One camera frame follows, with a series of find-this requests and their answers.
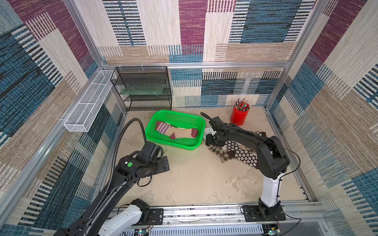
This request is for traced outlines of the brown argyle sock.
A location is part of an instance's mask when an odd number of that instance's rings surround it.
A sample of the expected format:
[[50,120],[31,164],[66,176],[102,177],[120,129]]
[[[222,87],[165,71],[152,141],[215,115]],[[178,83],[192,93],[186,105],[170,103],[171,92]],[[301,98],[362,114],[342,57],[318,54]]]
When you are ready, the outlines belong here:
[[224,147],[218,146],[208,146],[208,149],[214,153],[221,161],[221,163],[225,163],[229,160],[235,159],[235,151],[230,151]]

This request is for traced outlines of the small white alarm clock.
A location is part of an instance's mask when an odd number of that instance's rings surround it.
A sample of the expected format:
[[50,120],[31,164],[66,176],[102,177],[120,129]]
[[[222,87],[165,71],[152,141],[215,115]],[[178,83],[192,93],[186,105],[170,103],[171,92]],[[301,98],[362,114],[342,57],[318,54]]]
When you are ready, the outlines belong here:
[[208,135],[208,134],[213,135],[213,133],[214,133],[214,130],[211,127],[206,127],[204,129],[204,135]]

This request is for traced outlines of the brown floral sock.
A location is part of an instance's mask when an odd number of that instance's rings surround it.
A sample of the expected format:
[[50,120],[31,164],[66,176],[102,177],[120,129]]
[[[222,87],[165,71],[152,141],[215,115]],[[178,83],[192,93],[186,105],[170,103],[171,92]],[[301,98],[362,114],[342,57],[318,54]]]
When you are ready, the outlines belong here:
[[223,157],[225,161],[236,159],[255,169],[260,168],[257,154],[250,148],[234,141],[227,141],[225,146],[226,150]]
[[262,140],[263,142],[266,141],[267,137],[266,137],[266,133],[265,132],[262,132],[262,131],[257,131],[257,132],[254,132],[254,135],[257,139],[259,140]]

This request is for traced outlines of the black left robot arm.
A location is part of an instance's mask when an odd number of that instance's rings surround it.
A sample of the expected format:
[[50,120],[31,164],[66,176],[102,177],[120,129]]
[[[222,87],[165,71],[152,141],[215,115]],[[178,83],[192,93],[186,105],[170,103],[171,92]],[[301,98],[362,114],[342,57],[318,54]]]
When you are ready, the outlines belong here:
[[148,236],[155,225],[162,224],[163,209],[152,209],[141,199],[133,200],[125,210],[108,219],[118,202],[141,179],[169,171],[162,147],[147,141],[145,133],[142,135],[143,148],[112,163],[102,192],[74,223],[58,230],[56,236],[125,236],[132,226],[140,228],[132,236]]

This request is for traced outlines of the red pencil cup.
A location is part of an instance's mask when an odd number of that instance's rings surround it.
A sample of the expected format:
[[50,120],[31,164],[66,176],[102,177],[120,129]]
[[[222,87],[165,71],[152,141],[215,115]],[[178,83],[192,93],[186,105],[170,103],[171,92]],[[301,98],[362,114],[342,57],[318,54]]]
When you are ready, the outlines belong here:
[[250,105],[246,99],[244,98],[242,100],[238,99],[235,102],[233,110],[232,110],[232,114],[230,117],[231,123],[238,126],[243,125],[247,118],[249,109],[250,109]]

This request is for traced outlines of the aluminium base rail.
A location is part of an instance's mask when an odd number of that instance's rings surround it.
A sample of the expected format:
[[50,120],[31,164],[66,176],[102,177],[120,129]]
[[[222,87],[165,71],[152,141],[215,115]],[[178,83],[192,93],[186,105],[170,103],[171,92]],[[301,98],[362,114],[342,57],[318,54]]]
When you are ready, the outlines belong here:
[[122,223],[115,236],[331,236],[319,202],[283,201],[261,217],[256,203],[152,207],[145,225]]

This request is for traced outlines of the beige purple striped sock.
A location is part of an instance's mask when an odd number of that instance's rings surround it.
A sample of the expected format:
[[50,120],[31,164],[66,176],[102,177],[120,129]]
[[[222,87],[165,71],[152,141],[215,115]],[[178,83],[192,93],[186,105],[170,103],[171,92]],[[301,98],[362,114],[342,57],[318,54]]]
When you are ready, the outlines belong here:
[[156,122],[155,130],[162,135],[168,136],[172,140],[181,138],[194,139],[199,135],[199,131],[195,128],[178,128],[162,121]]

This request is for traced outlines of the green mat on shelf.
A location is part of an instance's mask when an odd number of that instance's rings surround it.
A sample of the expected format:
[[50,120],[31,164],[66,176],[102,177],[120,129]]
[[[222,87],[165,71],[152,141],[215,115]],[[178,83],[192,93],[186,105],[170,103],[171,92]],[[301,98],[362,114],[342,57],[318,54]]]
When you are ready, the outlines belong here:
[[128,86],[121,91],[123,95],[161,95],[164,86]]

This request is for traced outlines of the green plastic basket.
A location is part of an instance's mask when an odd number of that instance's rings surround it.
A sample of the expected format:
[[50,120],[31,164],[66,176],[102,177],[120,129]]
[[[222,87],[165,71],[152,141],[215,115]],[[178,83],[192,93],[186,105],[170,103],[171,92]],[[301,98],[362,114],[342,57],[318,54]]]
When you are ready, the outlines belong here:
[[177,148],[194,150],[202,142],[206,121],[195,115],[160,110],[146,128],[148,140]]

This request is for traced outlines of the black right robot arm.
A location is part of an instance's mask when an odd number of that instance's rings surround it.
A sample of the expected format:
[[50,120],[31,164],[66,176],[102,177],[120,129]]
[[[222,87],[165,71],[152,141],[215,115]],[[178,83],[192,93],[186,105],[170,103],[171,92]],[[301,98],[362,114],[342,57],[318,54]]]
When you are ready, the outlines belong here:
[[263,191],[257,205],[241,206],[241,213],[247,222],[259,221],[285,221],[280,201],[280,187],[283,176],[290,165],[286,148],[278,137],[270,138],[256,135],[243,130],[235,124],[226,124],[219,117],[211,118],[201,112],[202,116],[209,120],[215,134],[206,135],[206,145],[223,147],[226,143],[234,141],[251,149],[257,154],[259,170],[263,174]]

